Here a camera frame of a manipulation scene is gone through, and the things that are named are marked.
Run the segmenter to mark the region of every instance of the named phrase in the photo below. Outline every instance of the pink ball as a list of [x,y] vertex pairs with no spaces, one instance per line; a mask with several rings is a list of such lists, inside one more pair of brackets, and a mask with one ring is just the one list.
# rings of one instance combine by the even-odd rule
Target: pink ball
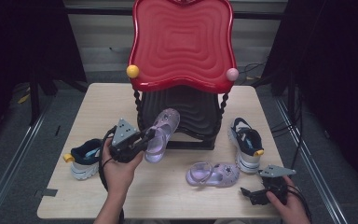
[[239,75],[240,75],[240,73],[238,72],[238,70],[236,68],[230,68],[226,72],[226,76],[227,76],[228,80],[230,80],[230,81],[237,80]]

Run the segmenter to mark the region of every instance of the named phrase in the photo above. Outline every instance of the hand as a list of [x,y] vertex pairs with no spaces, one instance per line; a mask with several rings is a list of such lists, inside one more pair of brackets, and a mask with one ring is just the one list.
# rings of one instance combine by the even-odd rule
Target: hand
[[103,146],[102,164],[107,184],[107,198],[94,223],[118,223],[128,189],[135,175],[135,169],[141,163],[144,153],[141,151],[129,163],[112,160],[109,146],[112,138],[107,138]]
[[107,138],[103,146],[102,159],[102,164],[104,164],[103,172],[108,187],[108,193],[127,193],[134,178],[135,169],[139,163],[141,163],[144,153],[141,151],[129,163],[113,161],[111,160],[112,156],[109,152],[109,146],[111,143],[112,138]]
[[[289,177],[284,176],[283,178],[287,185],[295,185]],[[267,192],[267,197],[272,205],[274,205],[278,210],[286,224],[310,224],[310,220],[306,215],[304,206],[296,195],[288,192],[286,205],[282,204],[281,201],[279,201],[279,199],[275,196],[275,194],[270,191]]]

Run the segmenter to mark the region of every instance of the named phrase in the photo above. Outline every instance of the black sneaker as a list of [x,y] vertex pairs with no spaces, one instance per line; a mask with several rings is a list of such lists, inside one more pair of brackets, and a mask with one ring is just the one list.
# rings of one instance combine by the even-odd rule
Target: black sneaker
[[254,174],[264,154],[260,134],[242,118],[235,118],[228,128],[228,138],[237,148],[236,163],[245,173]]
[[71,164],[71,174],[78,180],[87,179],[98,172],[98,161],[102,141],[91,139],[81,147],[74,147],[71,155],[74,158]]

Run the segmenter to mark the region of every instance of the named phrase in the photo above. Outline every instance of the wooden table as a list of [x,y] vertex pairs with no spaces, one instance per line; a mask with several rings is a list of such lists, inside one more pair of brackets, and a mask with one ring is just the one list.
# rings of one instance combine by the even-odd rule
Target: wooden table
[[[137,127],[134,100],[130,84],[95,83],[89,86],[48,184],[48,189],[57,189],[58,192],[54,197],[43,197],[37,211],[39,217],[95,218],[98,215],[106,198],[100,177],[96,174],[83,181],[74,179],[70,163],[65,163],[62,155],[91,138],[103,138],[120,118]],[[241,195],[240,187],[250,191],[264,188],[258,175],[241,172],[238,183],[225,189],[191,187],[186,183],[186,172],[197,161],[212,164],[235,162],[236,148],[228,140],[227,128],[236,117],[248,121],[262,137],[265,154],[260,168],[269,164],[282,166],[255,89],[234,86],[229,94],[215,149],[168,149],[159,163],[143,160],[136,170],[124,204],[126,218],[278,217],[270,204],[252,205]]]

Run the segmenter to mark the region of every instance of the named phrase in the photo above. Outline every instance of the purple jelly sandal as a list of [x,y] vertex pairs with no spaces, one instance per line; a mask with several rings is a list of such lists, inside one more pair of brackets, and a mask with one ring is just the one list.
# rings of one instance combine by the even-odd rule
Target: purple jelly sandal
[[149,128],[155,130],[156,133],[155,137],[147,144],[145,152],[146,161],[156,163],[162,159],[165,147],[168,141],[170,141],[172,134],[176,131],[179,121],[179,112],[175,109],[168,108],[159,113],[153,126]]
[[231,187],[237,183],[240,169],[236,164],[218,163],[212,166],[203,161],[191,166],[186,174],[187,183],[191,186]]

